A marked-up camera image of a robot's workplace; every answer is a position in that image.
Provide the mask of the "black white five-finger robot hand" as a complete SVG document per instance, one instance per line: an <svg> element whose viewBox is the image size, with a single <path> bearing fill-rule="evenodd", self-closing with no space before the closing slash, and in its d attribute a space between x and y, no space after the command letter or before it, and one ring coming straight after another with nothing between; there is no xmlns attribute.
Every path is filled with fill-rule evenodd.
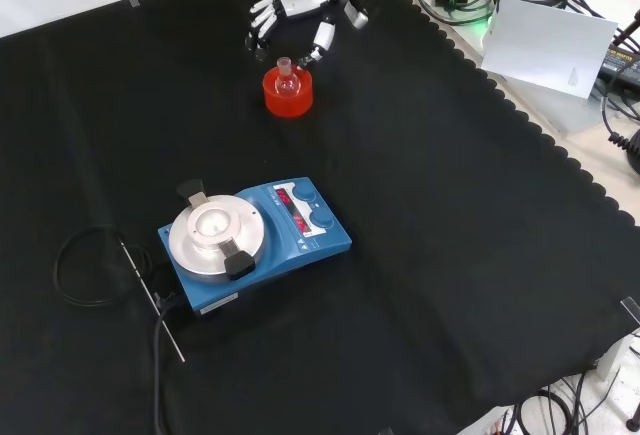
<svg viewBox="0 0 640 435"><path fill-rule="evenodd" d="M258 60L262 60L266 56L269 38L280 21L319 15L321 21L312 48L297 62L300 68L309 69L330 50L335 37L335 18L339 13L343 13L357 30L369 20L359 0L260 0L249 10L250 25L245 45Z"/></svg>

